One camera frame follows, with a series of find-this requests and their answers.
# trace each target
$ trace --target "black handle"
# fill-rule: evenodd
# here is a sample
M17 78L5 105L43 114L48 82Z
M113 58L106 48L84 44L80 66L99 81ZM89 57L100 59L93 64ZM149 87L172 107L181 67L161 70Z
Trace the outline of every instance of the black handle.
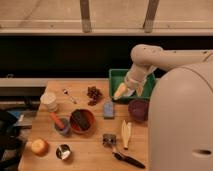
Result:
M125 162L127 162L129 164L132 164L132 165L136 166L136 167L139 167L139 168L142 168L142 169L145 168L144 164L142 164L141 162L133 159L132 157L125 156L125 155L119 154L119 153L114 153L114 156L115 156L116 159L123 160L123 161L125 161Z
M140 167L140 168L143 168L143 169L145 168L144 164L142 164L141 162L139 162L139 161L133 159L132 157L125 156L125 157L123 158L123 160L124 160L125 162L127 162L127 163L130 163L130 164L134 165L134 166L137 166L137 167Z

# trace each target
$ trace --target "paper cup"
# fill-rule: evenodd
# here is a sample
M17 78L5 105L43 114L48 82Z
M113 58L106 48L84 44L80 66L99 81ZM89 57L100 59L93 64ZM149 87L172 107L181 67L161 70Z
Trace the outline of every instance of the paper cup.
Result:
M56 95L53 92L45 92L40 101L44 104L49 112L55 112L58 110L58 104L56 103Z

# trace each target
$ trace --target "yellow object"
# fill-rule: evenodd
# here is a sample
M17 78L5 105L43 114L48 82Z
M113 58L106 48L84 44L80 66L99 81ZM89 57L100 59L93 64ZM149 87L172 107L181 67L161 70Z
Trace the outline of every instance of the yellow object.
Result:
M127 86L126 84L124 84L123 82L119 85L117 91L114 94L114 100L119 99L120 97L123 96L123 94L125 94L127 92Z
M123 120L121 127L121 136L123 140L124 149L126 150L128 149L128 144L131 137L131 130L132 130L132 123L131 122L126 123L126 121Z

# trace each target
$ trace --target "small cup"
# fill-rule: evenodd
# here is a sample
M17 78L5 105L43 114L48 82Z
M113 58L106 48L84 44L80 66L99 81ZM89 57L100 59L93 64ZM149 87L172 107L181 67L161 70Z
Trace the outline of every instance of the small cup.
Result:
M68 136L70 133L70 123L67 119L65 118L59 118L61 120L61 122L64 124L64 129L60 129L55 123L54 123L54 127L55 129L58 131L59 134L63 135L63 136Z
M56 95L53 92L45 92L40 101L44 104L49 112L55 112L58 110L58 104L56 103Z
M134 99L129 102L128 110L130 116L137 122L143 122L148 119L149 101Z
M67 160L71 154L72 151L70 150L70 147L67 144L61 144L56 149L56 156L61 160Z

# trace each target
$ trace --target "green basket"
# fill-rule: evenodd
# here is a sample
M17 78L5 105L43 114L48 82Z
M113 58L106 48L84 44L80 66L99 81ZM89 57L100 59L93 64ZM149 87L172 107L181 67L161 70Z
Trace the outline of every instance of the green basket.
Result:
M143 93L141 96L137 96L136 93L134 93L130 97L121 97L118 100L113 99L113 95L115 91L117 90L118 86L121 82L124 82L124 77L126 76L126 73L128 72L128 69L110 69L109 70L109 95L112 101L119 102L119 103L128 103L129 101L133 99L144 99L149 100L150 96L152 94L152 90L155 86L156 80L154 74L150 74L147 77L147 81L144 85Z

